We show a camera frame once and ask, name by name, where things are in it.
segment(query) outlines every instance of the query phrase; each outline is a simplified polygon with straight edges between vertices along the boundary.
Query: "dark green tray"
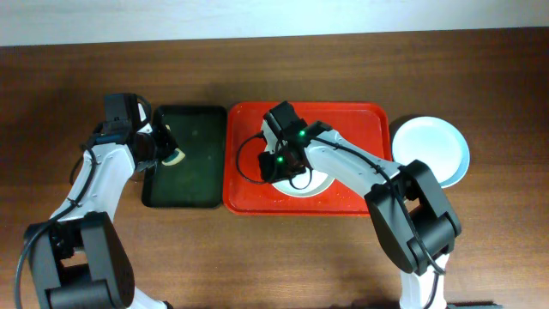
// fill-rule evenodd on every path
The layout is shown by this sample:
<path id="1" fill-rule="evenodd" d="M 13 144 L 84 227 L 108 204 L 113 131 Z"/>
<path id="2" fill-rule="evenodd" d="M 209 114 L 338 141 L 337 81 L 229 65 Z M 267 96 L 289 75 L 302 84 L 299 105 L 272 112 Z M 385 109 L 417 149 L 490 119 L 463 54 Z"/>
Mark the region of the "dark green tray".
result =
<path id="1" fill-rule="evenodd" d="M 212 209 L 220 206 L 225 160 L 226 109 L 161 106 L 153 125 L 170 126 L 185 158 L 145 172 L 142 202 L 152 208 Z"/>

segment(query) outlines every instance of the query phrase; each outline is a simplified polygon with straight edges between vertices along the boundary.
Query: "white bowl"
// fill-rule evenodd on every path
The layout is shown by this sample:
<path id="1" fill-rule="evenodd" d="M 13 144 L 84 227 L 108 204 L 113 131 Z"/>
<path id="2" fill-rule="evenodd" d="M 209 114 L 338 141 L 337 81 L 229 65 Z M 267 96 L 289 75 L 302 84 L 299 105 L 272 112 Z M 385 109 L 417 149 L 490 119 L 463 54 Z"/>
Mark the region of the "white bowl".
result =
<path id="1" fill-rule="evenodd" d="M 417 117 L 403 124 L 393 138 L 393 159 L 407 165 L 424 162 L 443 187 L 455 185 L 467 173 L 471 156 L 461 132 L 434 117 Z"/>

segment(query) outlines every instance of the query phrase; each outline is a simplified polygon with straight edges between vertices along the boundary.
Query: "white plate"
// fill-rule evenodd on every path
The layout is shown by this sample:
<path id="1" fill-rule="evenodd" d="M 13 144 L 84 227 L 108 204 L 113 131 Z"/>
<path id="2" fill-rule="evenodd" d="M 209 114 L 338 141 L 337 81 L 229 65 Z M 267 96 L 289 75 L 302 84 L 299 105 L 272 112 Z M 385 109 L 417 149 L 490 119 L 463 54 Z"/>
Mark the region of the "white plate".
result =
<path id="1" fill-rule="evenodd" d="M 290 185 L 290 181 L 288 180 L 276 182 L 273 184 L 273 187 L 290 197 L 314 197 L 328 189 L 335 180 L 333 177 L 328 176 L 328 174 L 313 170 L 311 183 L 307 186 L 309 177 L 309 168 L 307 168 L 306 173 L 297 175 L 292 179 L 293 185 L 298 189 L 304 188 L 303 190 L 296 190 Z"/>
<path id="2" fill-rule="evenodd" d="M 414 160 L 424 162 L 443 188 L 460 181 L 471 161 L 461 132 L 440 118 L 417 117 L 407 121 L 396 132 L 392 146 L 395 162 L 403 165 Z"/>

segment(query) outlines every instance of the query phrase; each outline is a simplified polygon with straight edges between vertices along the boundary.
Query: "wood grain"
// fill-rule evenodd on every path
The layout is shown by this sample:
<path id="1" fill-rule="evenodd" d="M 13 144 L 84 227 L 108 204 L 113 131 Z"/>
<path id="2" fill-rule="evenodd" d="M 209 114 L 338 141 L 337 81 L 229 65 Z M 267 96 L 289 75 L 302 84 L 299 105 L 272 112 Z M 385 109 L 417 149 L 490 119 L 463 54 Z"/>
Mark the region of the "wood grain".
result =
<path id="1" fill-rule="evenodd" d="M 154 104 L 368 100 L 393 121 L 444 118 L 472 154 L 446 190 L 463 225 L 449 302 L 549 303 L 549 29 L 378 33 L 0 49 L 0 307 L 26 226 L 66 197 L 103 117 L 102 95 Z M 155 210 L 129 182 L 115 226 L 137 285 L 176 308 L 349 306 L 397 301 L 400 279 L 371 222 Z M 31 276 L 24 305 L 36 307 Z"/>

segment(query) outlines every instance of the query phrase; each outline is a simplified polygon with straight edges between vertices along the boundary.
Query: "brown wooden surface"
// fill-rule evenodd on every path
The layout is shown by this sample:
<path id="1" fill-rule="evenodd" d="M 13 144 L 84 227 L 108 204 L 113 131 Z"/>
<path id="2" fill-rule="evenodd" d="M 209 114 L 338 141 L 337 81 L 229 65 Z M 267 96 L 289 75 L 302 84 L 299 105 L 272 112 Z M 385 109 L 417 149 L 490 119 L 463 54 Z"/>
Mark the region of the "brown wooden surface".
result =
<path id="1" fill-rule="evenodd" d="M 102 95 L 154 104 L 368 100 L 395 120 L 444 118 L 471 167 L 446 190 L 463 225 L 449 302 L 549 303 L 549 30 L 379 33 L 0 49 L 0 307 L 21 237 L 69 191 Z M 330 307 L 396 301 L 397 268 L 368 218 L 153 210 L 129 182 L 115 226 L 138 287 L 187 307 Z M 25 269 L 26 308 L 36 307 Z"/>

